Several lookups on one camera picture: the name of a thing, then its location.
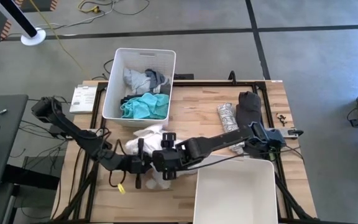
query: white stand base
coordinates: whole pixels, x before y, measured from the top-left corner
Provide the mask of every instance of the white stand base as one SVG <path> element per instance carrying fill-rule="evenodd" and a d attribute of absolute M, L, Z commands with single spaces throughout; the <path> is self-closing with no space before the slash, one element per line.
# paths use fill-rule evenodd
<path fill-rule="evenodd" d="M 37 30 L 37 35 L 35 35 L 34 37 L 28 38 L 25 35 L 22 35 L 20 40 L 24 45 L 35 46 L 45 40 L 47 33 L 41 28 L 35 28 L 35 29 Z"/>

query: yellow tag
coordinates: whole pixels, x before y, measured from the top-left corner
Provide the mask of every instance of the yellow tag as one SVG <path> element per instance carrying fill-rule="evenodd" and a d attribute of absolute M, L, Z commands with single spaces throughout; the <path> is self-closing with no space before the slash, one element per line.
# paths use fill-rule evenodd
<path fill-rule="evenodd" d="M 120 191 L 121 194 L 125 194 L 125 189 L 124 186 L 122 186 L 122 184 L 118 184 L 118 190 Z"/>

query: white cable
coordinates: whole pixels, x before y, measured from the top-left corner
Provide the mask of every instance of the white cable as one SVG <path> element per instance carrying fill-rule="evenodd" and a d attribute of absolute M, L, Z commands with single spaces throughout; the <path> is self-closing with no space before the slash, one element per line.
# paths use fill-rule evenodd
<path fill-rule="evenodd" d="M 99 18 L 99 17 L 105 16 L 105 15 L 111 13 L 111 12 L 113 11 L 113 9 L 114 9 L 115 4 L 116 4 L 117 2 L 119 2 L 119 1 L 120 1 L 120 0 L 115 0 L 115 1 L 111 0 L 111 3 L 110 3 L 110 4 L 111 4 L 111 9 L 110 9 L 108 12 L 104 12 L 102 15 L 90 17 L 90 18 L 87 18 L 87 19 L 84 19 L 84 20 L 82 20 L 82 21 L 75 22 L 75 23 L 69 24 L 69 25 L 61 25 L 61 24 L 57 24 L 57 23 L 54 23 L 54 22 L 51 22 L 50 24 L 51 24 L 51 25 L 59 26 L 59 28 L 61 28 L 61 27 L 66 28 L 66 27 L 76 26 L 76 25 L 78 25 L 78 24 L 82 24 L 83 22 L 86 22 L 86 21 L 89 21 L 89 20 L 92 20 L 92 19 L 97 19 L 97 18 Z M 47 25 L 48 25 L 48 24 L 41 24 L 41 25 L 37 25 L 36 27 L 42 27 L 42 26 L 47 26 Z"/>

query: white paper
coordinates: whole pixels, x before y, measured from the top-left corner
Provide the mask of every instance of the white paper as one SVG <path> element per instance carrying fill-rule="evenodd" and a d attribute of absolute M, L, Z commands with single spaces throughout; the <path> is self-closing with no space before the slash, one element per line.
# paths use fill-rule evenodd
<path fill-rule="evenodd" d="M 97 86 L 78 85 L 74 89 L 70 113 L 92 113 Z"/>

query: teal cloth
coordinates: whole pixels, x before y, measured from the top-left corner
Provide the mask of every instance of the teal cloth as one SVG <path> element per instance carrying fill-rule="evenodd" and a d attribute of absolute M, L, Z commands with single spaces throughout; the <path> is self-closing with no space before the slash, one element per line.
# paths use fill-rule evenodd
<path fill-rule="evenodd" d="M 121 118 L 165 119 L 168 114 L 168 104 L 169 96 L 166 94 L 145 93 L 121 105 L 124 111 Z"/>

